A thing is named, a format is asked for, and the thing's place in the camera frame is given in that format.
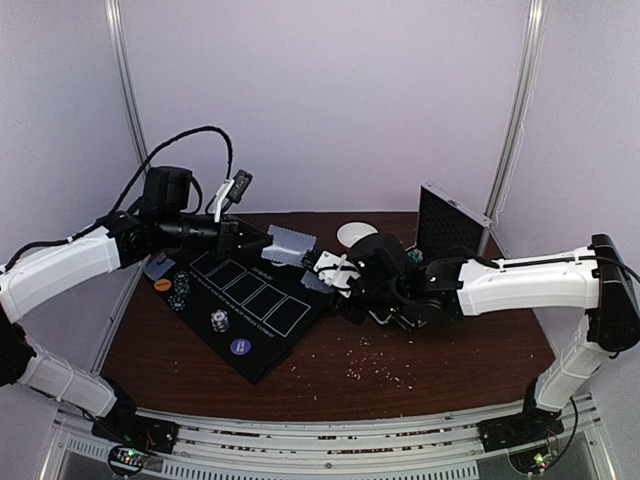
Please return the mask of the dealt card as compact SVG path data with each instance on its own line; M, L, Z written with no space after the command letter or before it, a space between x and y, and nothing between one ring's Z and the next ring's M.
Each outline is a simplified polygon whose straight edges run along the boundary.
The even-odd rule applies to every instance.
M163 278L175 265L175 261L164 254L150 260L144 268L144 275L152 282Z
M315 236L276 225L270 225L267 232L272 243L262 250L261 257L276 264L302 267L303 257L316 244Z

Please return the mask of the grey playing card deck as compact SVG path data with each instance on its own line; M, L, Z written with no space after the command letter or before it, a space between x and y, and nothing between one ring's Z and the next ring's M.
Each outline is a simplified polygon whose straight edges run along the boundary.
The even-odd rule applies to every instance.
M316 291L323 294L330 294L334 292L334 289L326 285L315 274L310 271L306 271L301 277L302 285L309 290Z

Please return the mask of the poker chip stack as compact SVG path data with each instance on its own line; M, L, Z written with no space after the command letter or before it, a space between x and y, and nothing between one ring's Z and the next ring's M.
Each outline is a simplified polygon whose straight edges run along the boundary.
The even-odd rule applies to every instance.
M214 332L224 333L229 329L229 315L226 310L216 310L210 315L210 322Z
M190 293L190 274L187 271L178 271L173 277L174 294L186 297Z

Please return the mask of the orange big blind button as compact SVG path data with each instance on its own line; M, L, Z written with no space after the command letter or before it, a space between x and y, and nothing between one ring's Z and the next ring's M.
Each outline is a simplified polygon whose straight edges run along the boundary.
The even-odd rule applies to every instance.
M159 292L166 292L172 288L172 282L169 279L159 279L154 282L154 289Z

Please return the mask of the poker chip row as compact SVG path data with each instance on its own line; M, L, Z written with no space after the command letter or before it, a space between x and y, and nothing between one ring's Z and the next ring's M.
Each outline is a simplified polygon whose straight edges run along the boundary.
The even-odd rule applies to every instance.
M408 250L407 255L410 261L415 264L420 264L424 259L423 253L419 249Z

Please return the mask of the purple small blind button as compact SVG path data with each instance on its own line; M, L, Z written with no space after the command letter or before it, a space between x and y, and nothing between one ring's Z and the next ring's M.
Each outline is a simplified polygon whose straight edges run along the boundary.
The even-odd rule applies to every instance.
M244 357L248 355L253 349L253 345L249 339L237 338L230 344L230 352L236 357Z

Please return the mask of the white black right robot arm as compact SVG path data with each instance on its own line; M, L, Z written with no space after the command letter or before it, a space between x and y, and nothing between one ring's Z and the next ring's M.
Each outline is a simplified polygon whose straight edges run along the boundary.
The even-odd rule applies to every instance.
M529 387L528 406L513 419L519 440L535 440L605 362L639 342L637 275L611 238L556 255L486 260L453 248L415 264L389 234L356 242L324 280L366 311L385 311L408 329L507 310L568 307L582 318L558 359Z

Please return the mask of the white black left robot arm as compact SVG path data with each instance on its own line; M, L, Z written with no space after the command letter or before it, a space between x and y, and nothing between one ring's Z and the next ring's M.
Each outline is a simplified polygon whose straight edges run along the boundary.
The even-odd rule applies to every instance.
M119 275L162 250L186 249L217 259L256 252L270 245L271 235L229 214L253 180L239 170L214 194L209 212L187 209L190 194L200 187L190 170L155 167L146 175L141 196L126 210L116 208L86 231L61 241L44 242L34 253L1 268L1 383L23 385L92 417L123 444L137 442L144 424L135 403L117 386L43 348L21 323L32 313L53 307L49 319L60 326L83 320L97 325L91 301L98 287L118 292L106 275Z

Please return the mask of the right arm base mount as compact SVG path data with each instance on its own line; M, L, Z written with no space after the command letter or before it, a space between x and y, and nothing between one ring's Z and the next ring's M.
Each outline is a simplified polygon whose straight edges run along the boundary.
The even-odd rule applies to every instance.
M510 449L545 440L549 433L561 434L563 423L553 415L522 413L481 421L479 437L485 452Z

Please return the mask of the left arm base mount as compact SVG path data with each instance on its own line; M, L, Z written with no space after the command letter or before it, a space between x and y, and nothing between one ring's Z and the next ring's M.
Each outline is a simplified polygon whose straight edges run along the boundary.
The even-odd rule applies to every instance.
M105 420L94 422L91 428L93 436L117 442L145 453L173 452L179 426L177 423L152 417L136 416L133 426L128 430L117 430Z

